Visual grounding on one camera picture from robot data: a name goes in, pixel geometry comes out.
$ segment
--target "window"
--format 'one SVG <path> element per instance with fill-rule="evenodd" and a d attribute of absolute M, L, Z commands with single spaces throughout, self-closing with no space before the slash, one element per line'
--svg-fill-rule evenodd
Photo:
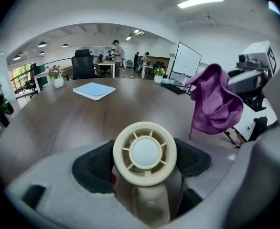
<path fill-rule="evenodd" d="M 8 72 L 11 86 L 16 94 L 22 91 L 24 86 L 26 86 L 26 82 L 31 79 L 30 69 L 31 63 L 28 63 Z"/>

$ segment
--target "white flower pot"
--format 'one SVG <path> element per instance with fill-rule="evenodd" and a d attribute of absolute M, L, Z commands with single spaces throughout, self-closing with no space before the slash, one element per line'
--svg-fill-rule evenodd
<path fill-rule="evenodd" d="M 57 78 L 57 79 L 54 79 L 54 80 L 53 80 L 53 85 L 54 85 L 54 87 L 56 87 L 56 88 L 59 88 L 59 87 L 63 86 L 63 85 L 64 85 L 64 79 L 63 79 L 63 77 L 59 77 L 59 78 Z"/>
<path fill-rule="evenodd" d="M 161 81 L 162 81 L 162 79 L 163 79 L 163 76 L 161 76 L 161 75 L 155 75 L 155 77 L 154 77 L 154 82 L 160 84 Z"/>

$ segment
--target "black keyboard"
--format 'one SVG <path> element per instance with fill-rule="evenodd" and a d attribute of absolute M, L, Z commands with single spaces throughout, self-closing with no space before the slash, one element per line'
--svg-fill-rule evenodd
<path fill-rule="evenodd" d="M 184 91 L 184 90 L 182 90 L 182 89 L 180 89 L 180 88 L 178 88 L 177 86 L 174 86 L 174 85 L 172 85 L 172 84 L 161 83 L 161 86 L 163 86 L 163 87 L 165 87 L 165 88 L 167 88 L 167 89 L 169 89 L 169 90 L 171 90 L 172 92 L 175 92 L 175 93 L 177 93 L 177 94 L 185 94 L 185 93 L 186 93 L 186 91 Z"/>

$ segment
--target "whiteboard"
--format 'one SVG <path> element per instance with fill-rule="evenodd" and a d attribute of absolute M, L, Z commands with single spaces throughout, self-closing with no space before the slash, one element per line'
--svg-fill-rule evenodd
<path fill-rule="evenodd" d="M 180 42 L 172 71 L 192 77 L 196 74 L 201 58 L 200 54 Z"/>

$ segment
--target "cream plastic wheel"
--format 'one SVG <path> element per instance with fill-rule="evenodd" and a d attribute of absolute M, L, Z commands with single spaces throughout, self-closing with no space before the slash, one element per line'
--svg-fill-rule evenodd
<path fill-rule="evenodd" d="M 171 134 L 152 122 L 126 127 L 117 137 L 113 158 L 118 172 L 136 186 L 161 183 L 173 171 L 177 150 Z"/>

